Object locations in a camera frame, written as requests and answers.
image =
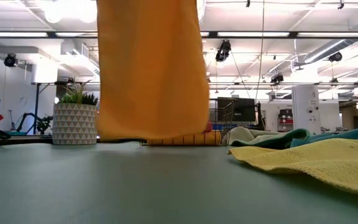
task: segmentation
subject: overhead pipe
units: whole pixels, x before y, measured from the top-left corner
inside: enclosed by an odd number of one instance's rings
[[[324,44],[322,47],[318,48],[314,52],[307,54],[304,58],[304,63],[299,63],[299,65],[306,65],[318,62],[357,42],[358,39],[332,40],[327,44]]]

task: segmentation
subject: plant pot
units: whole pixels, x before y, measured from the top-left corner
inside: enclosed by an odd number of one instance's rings
[[[61,145],[96,144],[96,107],[58,103],[53,109],[52,141]]]

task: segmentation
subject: table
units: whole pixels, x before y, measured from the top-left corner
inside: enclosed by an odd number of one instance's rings
[[[0,146],[0,223],[358,223],[358,196],[226,147]]]

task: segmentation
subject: black screen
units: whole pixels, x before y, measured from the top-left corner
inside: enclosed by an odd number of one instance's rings
[[[218,98],[218,108],[224,108],[233,98]],[[218,120],[224,121],[224,112],[218,111]],[[235,98],[234,110],[233,110],[233,121],[251,121],[254,122],[255,117],[255,100],[254,99],[243,99]]]

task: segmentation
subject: yellow towel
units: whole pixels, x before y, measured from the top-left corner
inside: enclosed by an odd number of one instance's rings
[[[221,133],[219,131],[188,134],[171,139],[147,140],[149,146],[217,146],[220,142]]]
[[[203,132],[208,83],[196,0],[98,0],[102,140]]]
[[[306,173],[339,189],[358,194],[358,140],[328,139],[285,150],[237,147],[239,160],[272,173]]]

